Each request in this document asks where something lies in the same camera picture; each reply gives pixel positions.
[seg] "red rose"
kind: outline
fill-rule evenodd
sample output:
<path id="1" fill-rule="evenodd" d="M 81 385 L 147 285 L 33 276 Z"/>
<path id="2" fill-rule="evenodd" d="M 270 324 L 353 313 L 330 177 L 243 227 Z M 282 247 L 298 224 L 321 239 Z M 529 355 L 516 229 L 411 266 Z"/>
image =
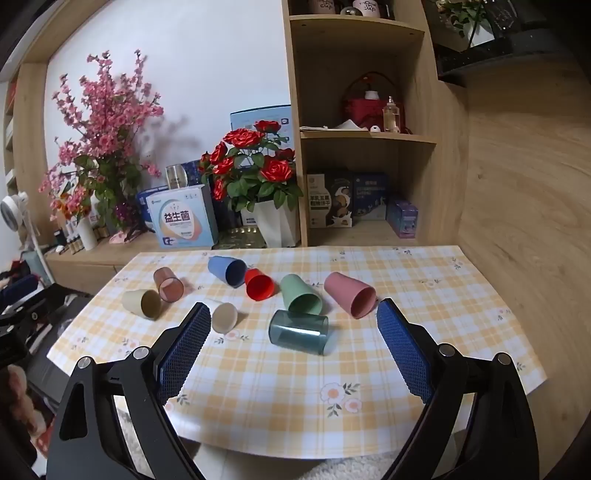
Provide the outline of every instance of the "red rose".
<path id="1" fill-rule="evenodd" d="M 269 181 L 287 181 L 293 175 L 287 160 L 271 160 L 265 162 L 265 168 L 261 169 L 261 175 Z"/>
<path id="2" fill-rule="evenodd" d="M 223 200 L 226 196 L 226 187 L 223 184 L 222 179 L 217 179 L 213 187 L 213 198 L 216 200 Z"/>
<path id="3" fill-rule="evenodd" d="M 216 175 L 224 175 L 228 173 L 232 167 L 234 166 L 234 157 L 227 158 L 226 160 L 222 160 L 218 163 L 214 168 L 213 172 Z"/>
<path id="4" fill-rule="evenodd" d="M 209 157 L 209 161 L 213 164 L 216 164 L 220 160 L 223 160 L 223 158 L 226 156 L 226 153 L 228 153 L 228 146 L 224 142 L 220 142 L 220 144 Z"/>
<path id="5" fill-rule="evenodd" d="M 295 157 L 296 157 L 296 152 L 294 152 L 290 148 L 278 150 L 277 153 L 275 153 L 275 158 L 277 160 L 293 160 Z"/>
<path id="6" fill-rule="evenodd" d="M 267 121 L 261 120 L 260 122 L 255 123 L 255 128 L 262 133 L 265 134 L 276 134 L 279 130 L 281 130 L 281 125 L 275 121 Z"/>
<path id="7" fill-rule="evenodd" d="M 236 148 L 248 148 L 257 145 L 265 138 L 265 134 L 260 132 L 253 132 L 246 128 L 239 128 L 233 132 L 228 133 L 223 140 L 234 145 Z"/>
<path id="8" fill-rule="evenodd" d="M 211 157 L 211 155 L 208 152 L 205 152 L 201 156 L 201 160 L 199 161 L 199 171 L 201 173 L 205 172 L 205 170 L 209 166 L 209 159 L 210 159 L 210 157 Z"/>

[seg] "basket handle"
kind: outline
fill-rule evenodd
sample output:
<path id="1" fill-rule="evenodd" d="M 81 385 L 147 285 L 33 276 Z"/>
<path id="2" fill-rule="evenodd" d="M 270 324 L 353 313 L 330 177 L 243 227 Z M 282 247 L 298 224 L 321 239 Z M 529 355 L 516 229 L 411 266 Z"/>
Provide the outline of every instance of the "basket handle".
<path id="1" fill-rule="evenodd" d="M 347 99 L 347 97 L 349 96 L 349 93 L 351 91 L 351 88 L 353 88 L 355 85 L 357 85 L 359 82 L 361 82 L 361 80 L 363 80 L 365 77 L 370 76 L 370 75 L 377 75 L 379 77 L 382 77 L 383 79 L 387 80 L 394 87 L 394 90 L 398 90 L 398 87 L 396 86 L 396 84 L 390 78 L 386 77 L 386 75 L 384 75 L 383 73 L 367 72 L 367 73 L 364 73 L 358 79 L 355 79 L 354 81 L 351 82 L 351 84 L 345 89 L 345 92 L 343 94 L 343 100 Z"/>

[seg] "metal screw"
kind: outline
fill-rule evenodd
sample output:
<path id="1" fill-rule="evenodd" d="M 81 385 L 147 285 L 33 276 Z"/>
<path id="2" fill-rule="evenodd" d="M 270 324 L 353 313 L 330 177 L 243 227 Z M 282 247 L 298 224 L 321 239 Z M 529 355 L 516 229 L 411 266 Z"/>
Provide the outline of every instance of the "metal screw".
<path id="1" fill-rule="evenodd" d="M 78 360 L 78 368 L 86 368 L 90 365 L 90 357 L 83 356 L 80 360 Z"/>
<path id="2" fill-rule="evenodd" d="M 497 358 L 503 365 L 511 365 L 511 357 L 506 353 L 500 353 Z"/>
<path id="3" fill-rule="evenodd" d="M 456 349 L 449 343 L 444 343 L 439 347 L 439 353 L 443 356 L 454 356 L 456 354 Z"/>
<path id="4" fill-rule="evenodd" d="M 134 358 L 136 360 L 141 360 L 142 358 L 146 358 L 150 352 L 150 349 L 146 346 L 141 346 L 134 350 Z"/>

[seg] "desk fan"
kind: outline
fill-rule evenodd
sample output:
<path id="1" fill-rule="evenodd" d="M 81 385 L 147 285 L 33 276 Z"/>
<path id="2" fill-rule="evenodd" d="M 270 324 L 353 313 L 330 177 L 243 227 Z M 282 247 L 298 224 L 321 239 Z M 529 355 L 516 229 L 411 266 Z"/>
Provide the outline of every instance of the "desk fan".
<path id="1" fill-rule="evenodd" d="M 51 275 L 51 270 L 49 270 L 49 266 L 45 261 L 41 248 L 39 248 L 35 229 L 31 222 L 31 216 L 27 210 L 28 202 L 29 195 L 27 195 L 26 192 L 19 192 L 18 195 L 8 195 L 4 197 L 4 200 L 0 203 L 0 213 L 2 214 L 4 222 L 8 225 L 8 228 L 13 232 L 16 232 L 21 225 L 25 225 L 27 233 L 33 240 L 35 252 L 41 261 L 41 265 L 43 265 L 43 268 L 45 269 L 47 278 L 49 278 L 51 283 L 55 283 L 56 281 L 53 278 L 53 275 Z"/>

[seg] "checkered tablecloth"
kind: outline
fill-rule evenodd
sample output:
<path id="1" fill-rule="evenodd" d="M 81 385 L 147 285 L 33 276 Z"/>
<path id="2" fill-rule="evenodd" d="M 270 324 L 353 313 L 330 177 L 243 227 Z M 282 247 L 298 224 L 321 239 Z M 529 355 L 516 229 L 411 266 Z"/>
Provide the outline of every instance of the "checkered tablecloth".
<path id="1" fill-rule="evenodd" d="M 392 297 L 412 323 L 437 343 L 491 359 L 508 352 L 526 393 L 545 373 L 517 319 L 458 247 L 297 248 L 226 251 L 277 283 L 288 273 L 322 292 L 336 337 L 326 356 L 281 349 L 269 341 L 271 316 L 281 294 L 257 303 L 245 287 L 224 285 L 207 270 L 215 252 L 141 254 L 89 303 L 48 357 L 70 374 L 84 355 L 97 362 L 151 346 L 179 324 L 202 298 L 229 301 L 239 324 L 225 336 L 211 332 L 185 385 L 165 410 L 180 436 L 240 452 L 284 458 L 326 459 L 397 450 L 423 404 L 408 392 L 376 325 L 375 311 L 355 320 L 325 292 L 323 281 L 339 271 Z M 188 286 L 186 295 L 156 322 L 126 312 L 126 290 L 154 288 L 153 272 L 169 266 Z M 469 414 L 466 399 L 456 423 Z"/>

